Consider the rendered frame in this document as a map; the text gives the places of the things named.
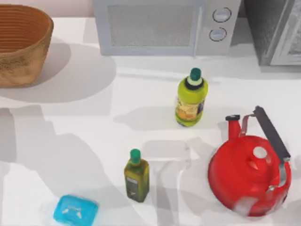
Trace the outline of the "round microwave knob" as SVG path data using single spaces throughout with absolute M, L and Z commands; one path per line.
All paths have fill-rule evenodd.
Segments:
M 213 20 L 217 23 L 224 23 L 231 17 L 231 10 L 227 7 L 218 8 L 213 12 Z
M 227 31 L 221 27 L 219 27 L 217 29 L 213 29 L 209 33 L 210 40 L 212 40 L 214 42 L 222 41 L 226 38 L 226 36 L 227 36 Z

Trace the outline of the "light blue soap box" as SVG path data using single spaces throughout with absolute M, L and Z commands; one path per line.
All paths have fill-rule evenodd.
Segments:
M 53 219 L 68 226 L 92 226 L 98 210 L 95 201 L 68 194 L 59 199 Z

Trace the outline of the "light green bottle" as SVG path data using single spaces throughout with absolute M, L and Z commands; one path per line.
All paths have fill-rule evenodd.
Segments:
M 208 83 L 200 68 L 194 67 L 178 85 L 175 119 L 184 126 L 196 125 L 202 117 Z

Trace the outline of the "pale microwave oven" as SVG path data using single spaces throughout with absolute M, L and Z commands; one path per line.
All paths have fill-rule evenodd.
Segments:
M 214 56 L 229 51 L 241 0 L 93 0 L 107 56 Z

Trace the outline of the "dark olive oil bottle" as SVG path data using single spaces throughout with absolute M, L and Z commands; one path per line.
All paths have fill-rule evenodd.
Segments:
M 149 163 L 141 158 L 139 149 L 130 151 L 130 159 L 124 168 L 126 193 L 136 202 L 144 202 L 150 189 Z

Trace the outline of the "red kettle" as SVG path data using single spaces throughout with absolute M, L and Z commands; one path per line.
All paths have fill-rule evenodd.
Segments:
M 290 154 L 265 110 L 226 116 L 228 139 L 211 158 L 208 182 L 228 209 L 246 217 L 278 210 L 290 188 Z

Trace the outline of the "brown woven basket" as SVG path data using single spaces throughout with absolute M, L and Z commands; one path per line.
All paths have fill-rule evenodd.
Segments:
M 42 71 L 54 22 L 44 11 L 0 3 L 0 88 L 34 83 Z

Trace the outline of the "microwave oven door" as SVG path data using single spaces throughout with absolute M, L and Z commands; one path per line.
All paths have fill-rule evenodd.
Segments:
M 103 56 L 193 56 L 204 0 L 93 0 Z

